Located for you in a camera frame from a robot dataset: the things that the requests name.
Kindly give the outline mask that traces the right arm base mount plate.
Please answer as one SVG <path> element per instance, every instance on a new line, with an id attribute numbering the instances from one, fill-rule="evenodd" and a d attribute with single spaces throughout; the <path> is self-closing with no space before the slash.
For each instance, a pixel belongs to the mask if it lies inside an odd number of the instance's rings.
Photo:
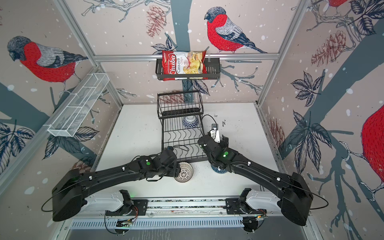
<path id="1" fill-rule="evenodd" d="M 225 199 L 224 209 L 228 215 L 265 215 L 266 209 L 253 209 L 244 198 L 227 198 Z"/>

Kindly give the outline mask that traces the white red dotted bowl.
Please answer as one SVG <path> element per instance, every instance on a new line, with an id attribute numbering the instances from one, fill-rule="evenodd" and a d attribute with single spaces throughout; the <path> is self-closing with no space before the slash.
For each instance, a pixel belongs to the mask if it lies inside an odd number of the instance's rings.
<path id="1" fill-rule="evenodd" d="M 192 165 L 186 162 L 180 162 L 179 167 L 179 175 L 175 177 L 175 180 L 179 183 L 186 183 L 191 180 L 194 174 L 194 169 Z"/>

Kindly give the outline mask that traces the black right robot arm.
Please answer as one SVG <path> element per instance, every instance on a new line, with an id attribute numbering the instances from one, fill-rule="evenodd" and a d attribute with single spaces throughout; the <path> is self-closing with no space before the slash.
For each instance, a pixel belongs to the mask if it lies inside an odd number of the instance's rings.
<path id="1" fill-rule="evenodd" d="M 198 145 L 210 164 L 263 186 L 280 199 L 277 205 L 284 217 L 296 225 L 306 225 L 314 197 L 303 176 L 268 169 L 229 148 L 228 144 L 215 142 L 209 135 L 199 138 Z"/>

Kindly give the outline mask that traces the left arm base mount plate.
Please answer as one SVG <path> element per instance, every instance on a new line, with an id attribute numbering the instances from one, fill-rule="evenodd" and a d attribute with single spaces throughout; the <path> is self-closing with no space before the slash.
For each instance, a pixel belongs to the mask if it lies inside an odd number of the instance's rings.
<path id="1" fill-rule="evenodd" d="M 132 203 L 123 203 L 117 210 L 109 212 L 109 216 L 145 216 L 148 203 L 146 199 L 133 199 Z"/>

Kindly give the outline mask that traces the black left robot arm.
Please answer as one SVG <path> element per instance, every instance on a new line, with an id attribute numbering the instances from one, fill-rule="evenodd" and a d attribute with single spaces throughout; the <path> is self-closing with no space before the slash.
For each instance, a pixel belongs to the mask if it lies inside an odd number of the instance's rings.
<path id="1" fill-rule="evenodd" d="M 139 156 L 131 162 L 96 172 L 69 170 L 52 190 L 54 222 L 70 219 L 91 204 L 91 197 L 110 187 L 155 176 L 176 178 L 181 172 L 173 148 L 157 155 Z"/>

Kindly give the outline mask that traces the orange and blue patterned bowl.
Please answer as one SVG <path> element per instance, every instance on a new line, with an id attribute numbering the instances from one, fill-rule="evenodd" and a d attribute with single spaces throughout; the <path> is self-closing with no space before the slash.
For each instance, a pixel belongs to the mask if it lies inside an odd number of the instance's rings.
<path id="1" fill-rule="evenodd" d="M 183 117 L 183 126 L 186 129 L 193 129 L 199 126 L 199 121 L 196 116 L 185 116 Z"/>

